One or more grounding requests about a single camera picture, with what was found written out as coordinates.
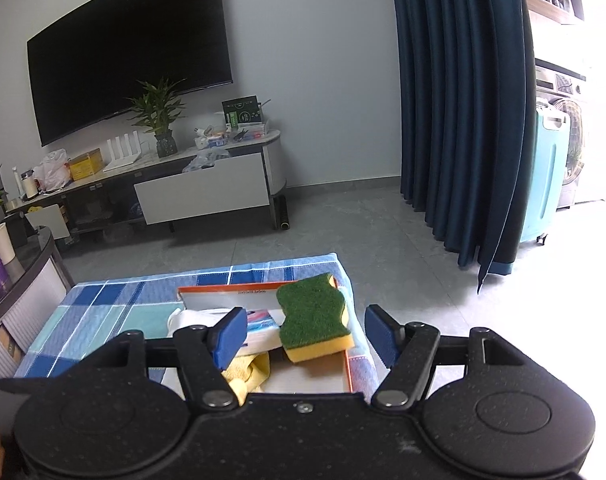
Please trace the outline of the yellow striped towel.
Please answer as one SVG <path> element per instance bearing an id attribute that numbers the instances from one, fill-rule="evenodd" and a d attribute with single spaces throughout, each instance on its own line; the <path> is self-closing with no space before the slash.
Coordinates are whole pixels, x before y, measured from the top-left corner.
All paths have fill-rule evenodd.
<path id="1" fill-rule="evenodd" d="M 236 356 L 229 367 L 222 371 L 222 375 L 236 394 L 238 403 L 243 405 L 249 393 L 262 392 L 264 382 L 271 376 L 269 354 Z"/>

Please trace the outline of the colourful tissue pack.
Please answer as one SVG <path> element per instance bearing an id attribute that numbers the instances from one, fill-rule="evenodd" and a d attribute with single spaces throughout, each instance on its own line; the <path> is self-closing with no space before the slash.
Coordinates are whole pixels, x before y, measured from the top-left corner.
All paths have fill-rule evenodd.
<path id="1" fill-rule="evenodd" d="M 268 310 L 249 311 L 247 336 L 237 356 L 254 356 L 280 347 L 280 326 Z"/>

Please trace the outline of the yellow green sponge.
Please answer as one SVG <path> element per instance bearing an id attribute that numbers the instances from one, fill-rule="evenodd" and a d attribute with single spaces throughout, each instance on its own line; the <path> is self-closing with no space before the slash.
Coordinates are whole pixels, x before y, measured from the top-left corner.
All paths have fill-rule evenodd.
<path id="1" fill-rule="evenodd" d="M 279 338 L 292 363 L 354 347 L 345 298 L 332 274 L 284 284 L 277 289 L 276 299 L 283 313 Z"/>

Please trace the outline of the white face mask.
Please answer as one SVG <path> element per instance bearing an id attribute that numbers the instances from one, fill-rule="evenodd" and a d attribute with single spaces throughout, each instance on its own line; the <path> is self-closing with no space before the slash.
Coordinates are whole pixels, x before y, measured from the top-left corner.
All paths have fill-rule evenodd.
<path id="1" fill-rule="evenodd" d="M 229 309 L 176 309 L 167 318 L 167 336 L 172 337 L 177 330 L 188 326 L 202 325 L 207 328 L 213 327 L 228 312 Z"/>

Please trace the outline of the white orange cardboard box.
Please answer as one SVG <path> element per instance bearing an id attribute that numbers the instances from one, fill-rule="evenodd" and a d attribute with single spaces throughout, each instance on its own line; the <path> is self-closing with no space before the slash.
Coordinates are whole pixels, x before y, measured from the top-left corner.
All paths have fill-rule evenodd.
<path id="1" fill-rule="evenodd" d="M 250 392 L 350 392 L 347 351 L 294 363 L 281 346 L 280 326 L 285 320 L 277 302 L 280 282 L 184 286 L 178 289 L 183 305 L 167 319 L 167 333 L 192 325 L 214 326 L 234 307 L 247 311 L 245 342 L 223 375 L 243 398 Z"/>

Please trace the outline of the blue checkered tablecloth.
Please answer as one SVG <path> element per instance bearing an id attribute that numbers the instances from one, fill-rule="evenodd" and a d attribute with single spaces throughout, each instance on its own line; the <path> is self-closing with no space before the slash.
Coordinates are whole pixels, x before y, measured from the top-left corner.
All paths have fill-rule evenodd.
<path id="1" fill-rule="evenodd" d="M 294 281 L 323 273 L 330 273 L 338 280 L 350 315 L 355 347 L 347 352 L 349 385 L 371 396 L 379 384 L 375 361 L 357 319 L 352 283 L 334 252 L 77 284 L 26 350 L 15 375 L 56 376 L 125 330 L 140 330 L 148 338 L 163 338 L 167 318 L 179 307 L 177 290 L 181 286 Z"/>

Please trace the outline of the white tv cabinet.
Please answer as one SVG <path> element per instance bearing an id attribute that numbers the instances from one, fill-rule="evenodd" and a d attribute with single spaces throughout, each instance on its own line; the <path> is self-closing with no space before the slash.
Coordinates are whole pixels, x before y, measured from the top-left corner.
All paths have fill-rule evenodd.
<path id="1" fill-rule="evenodd" d="M 179 220 L 266 207 L 271 225 L 281 226 L 287 177 L 280 132 L 224 146 L 227 158 L 188 171 L 205 151 L 189 148 L 160 159 L 146 155 L 132 165 L 72 182 L 52 193 L 8 207 L 47 226 L 56 206 L 68 234 L 81 235 L 123 223 L 173 224 Z"/>

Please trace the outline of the black round side table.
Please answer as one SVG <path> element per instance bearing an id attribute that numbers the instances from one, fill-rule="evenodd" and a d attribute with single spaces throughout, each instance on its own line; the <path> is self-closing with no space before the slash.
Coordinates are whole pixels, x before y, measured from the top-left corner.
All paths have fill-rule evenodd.
<path id="1" fill-rule="evenodd" d="M 76 284 L 50 229 L 41 226 L 4 264 L 10 278 L 0 292 L 0 378 L 18 370 L 30 345 Z"/>

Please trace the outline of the white router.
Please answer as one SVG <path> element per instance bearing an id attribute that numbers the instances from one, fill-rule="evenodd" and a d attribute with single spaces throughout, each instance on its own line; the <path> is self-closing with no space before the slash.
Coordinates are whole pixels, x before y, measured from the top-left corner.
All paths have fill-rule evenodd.
<path id="1" fill-rule="evenodd" d="M 107 148 L 110 160 L 104 167 L 105 171 L 113 171 L 133 165 L 142 156 L 140 136 L 137 131 L 108 139 Z"/>

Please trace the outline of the yellow box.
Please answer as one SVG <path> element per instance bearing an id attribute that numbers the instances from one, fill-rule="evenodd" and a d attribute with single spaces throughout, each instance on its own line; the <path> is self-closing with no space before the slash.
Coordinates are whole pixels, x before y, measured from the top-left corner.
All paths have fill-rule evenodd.
<path id="1" fill-rule="evenodd" d="M 68 165 L 72 180 L 79 181 L 98 174 L 104 168 L 105 163 L 102 159 L 102 151 L 99 148 L 95 148 L 71 158 Z"/>

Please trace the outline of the white paper cup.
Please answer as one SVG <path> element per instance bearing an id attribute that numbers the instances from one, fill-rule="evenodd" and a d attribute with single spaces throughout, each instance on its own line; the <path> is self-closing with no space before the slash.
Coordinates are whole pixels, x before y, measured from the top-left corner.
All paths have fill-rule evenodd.
<path id="1" fill-rule="evenodd" d="M 16 258 L 15 248 L 9 237 L 5 222 L 0 223 L 0 261 L 3 264 L 10 263 Z"/>

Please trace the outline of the white plastic bag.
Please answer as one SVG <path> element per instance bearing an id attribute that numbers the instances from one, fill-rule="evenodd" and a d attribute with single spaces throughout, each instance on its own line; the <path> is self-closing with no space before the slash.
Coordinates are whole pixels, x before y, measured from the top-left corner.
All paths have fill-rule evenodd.
<path id="1" fill-rule="evenodd" d="M 43 193 L 62 190 L 72 180 L 68 162 L 69 157 L 64 148 L 48 153 L 33 168 L 38 189 Z"/>

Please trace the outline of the black green box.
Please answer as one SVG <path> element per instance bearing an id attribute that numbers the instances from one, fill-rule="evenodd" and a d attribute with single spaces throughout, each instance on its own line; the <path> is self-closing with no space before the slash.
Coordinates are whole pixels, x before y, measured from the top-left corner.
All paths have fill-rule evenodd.
<path id="1" fill-rule="evenodd" d="M 230 128 L 263 122 L 261 105 L 256 96 L 223 101 L 222 109 L 226 125 Z"/>

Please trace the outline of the potted green plant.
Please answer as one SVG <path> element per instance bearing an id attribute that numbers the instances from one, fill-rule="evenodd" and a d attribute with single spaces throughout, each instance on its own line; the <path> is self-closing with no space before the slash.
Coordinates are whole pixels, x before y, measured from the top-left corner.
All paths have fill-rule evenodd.
<path id="1" fill-rule="evenodd" d="M 185 105 L 175 90 L 176 82 L 161 78 L 158 84 L 146 81 L 140 84 L 143 92 L 128 99 L 134 114 L 134 125 L 145 127 L 146 133 L 153 134 L 160 158 L 177 154 L 172 125 L 181 118 Z"/>

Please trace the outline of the black television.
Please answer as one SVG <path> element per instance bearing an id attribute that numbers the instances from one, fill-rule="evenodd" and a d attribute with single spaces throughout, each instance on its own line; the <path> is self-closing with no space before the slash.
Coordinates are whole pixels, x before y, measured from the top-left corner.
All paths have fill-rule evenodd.
<path id="1" fill-rule="evenodd" d="M 26 43 L 38 136 L 48 145 L 126 112 L 145 84 L 230 84 L 223 0 L 90 0 Z"/>

